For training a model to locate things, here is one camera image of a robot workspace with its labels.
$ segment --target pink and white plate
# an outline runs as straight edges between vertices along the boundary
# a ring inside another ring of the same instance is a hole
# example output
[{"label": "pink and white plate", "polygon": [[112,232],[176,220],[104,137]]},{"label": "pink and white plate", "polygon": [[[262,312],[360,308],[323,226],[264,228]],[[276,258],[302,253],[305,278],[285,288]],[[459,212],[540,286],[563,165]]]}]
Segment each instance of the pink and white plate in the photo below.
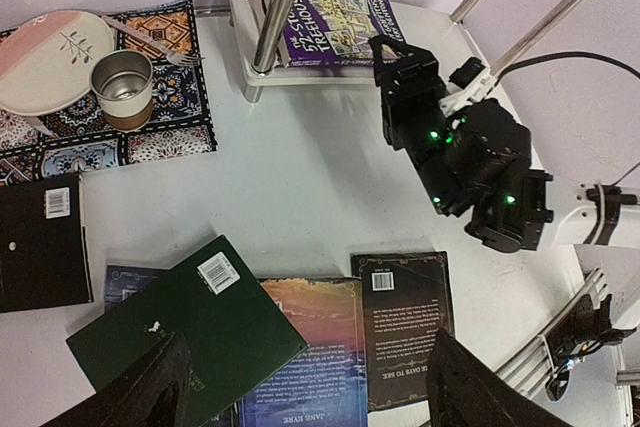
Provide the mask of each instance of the pink and white plate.
[{"label": "pink and white plate", "polygon": [[0,108],[36,117],[73,104],[89,92],[91,69],[114,44],[109,26],[88,12],[30,20],[0,44]]}]

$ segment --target metal cup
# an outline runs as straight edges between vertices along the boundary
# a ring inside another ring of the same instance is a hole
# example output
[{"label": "metal cup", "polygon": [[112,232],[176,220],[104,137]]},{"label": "metal cup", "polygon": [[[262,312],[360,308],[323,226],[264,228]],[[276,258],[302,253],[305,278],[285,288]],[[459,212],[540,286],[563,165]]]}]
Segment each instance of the metal cup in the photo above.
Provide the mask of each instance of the metal cup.
[{"label": "metal cup", "polygon": [[93,67],[90,83],[115,129],[137,130],[151,119],[153,65],[147,56],[133,50],[111,52]]}]

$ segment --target barcode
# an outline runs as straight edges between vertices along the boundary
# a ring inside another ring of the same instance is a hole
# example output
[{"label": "barcode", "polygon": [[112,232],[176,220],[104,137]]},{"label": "barcode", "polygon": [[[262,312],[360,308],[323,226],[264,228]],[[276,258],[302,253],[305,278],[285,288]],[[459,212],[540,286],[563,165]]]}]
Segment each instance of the barcode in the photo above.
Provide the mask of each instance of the barcode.
[{"label": "barcode", "polygon": [[44,214],[47,219],[57,219],[71,215],[69,187],[47,190],[44,194]]},{"label": "barcode", "polygon": [[371,274],[371,281],[373,282],[374,292],[395,289],[395,285],[393,283],[393,272],[373,272]]},{"label": "barcode", "polygon": [[216,295],[240,279],[240,275],[222,252],[200,265],[198,272]]},{"label": "barcode", "polygon": [[137,290],[122,289],[122,300],[123,301],[127,300],[129,297],[131,297],[136,292],[137,292]]}]

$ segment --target placemat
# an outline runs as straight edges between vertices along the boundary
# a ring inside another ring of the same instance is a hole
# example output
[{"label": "placemat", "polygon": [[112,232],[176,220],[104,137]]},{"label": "placemat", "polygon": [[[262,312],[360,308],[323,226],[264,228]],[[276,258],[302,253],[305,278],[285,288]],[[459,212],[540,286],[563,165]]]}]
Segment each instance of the placemat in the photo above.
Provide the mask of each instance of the placemat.
[{"label": "placemat", "polygon": [[[178,52],[200,53],[191,0],[113,17]],[[0,32],[0,43],[11,32]],[[149,123],[135,132],[113,129],[93,93],[40,117],[53,137],[0,109],[0,186],[216,150],[202,67],[178,67],[143,42],[119,31],[115,36],[117,49],[143,52],[153,63]]]}]

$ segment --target fork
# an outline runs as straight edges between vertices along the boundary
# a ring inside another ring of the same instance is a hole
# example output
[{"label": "fork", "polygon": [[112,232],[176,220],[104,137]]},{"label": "fork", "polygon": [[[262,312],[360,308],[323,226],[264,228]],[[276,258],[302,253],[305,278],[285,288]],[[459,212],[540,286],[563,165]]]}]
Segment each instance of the fork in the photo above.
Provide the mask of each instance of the fork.
[{"label": "fork", "polygon": [[107,15],[101,15],[100,18],[104,20],[108,25],[113,27],[114,29],[118,29],[124,32],[125,34],[129,34],[131,37],[135,37],[136,39],[149,44],[154,49],[159,50],[165,55],[167,60],[174,65],[179,65],[181,67],[193,67],[198,65],[203,59],[203,57],[199,57],[197,55],[184,55],[174,50],[171,50],[168,47],[165,47],[164,45],[162,45],[157,40],[153,40],[147,34],[140,32],[139,30],[136,30],[132,27],[129,27],[128,25],[123,24],[122,22],[118,22],[113,17],[109,17]]}]

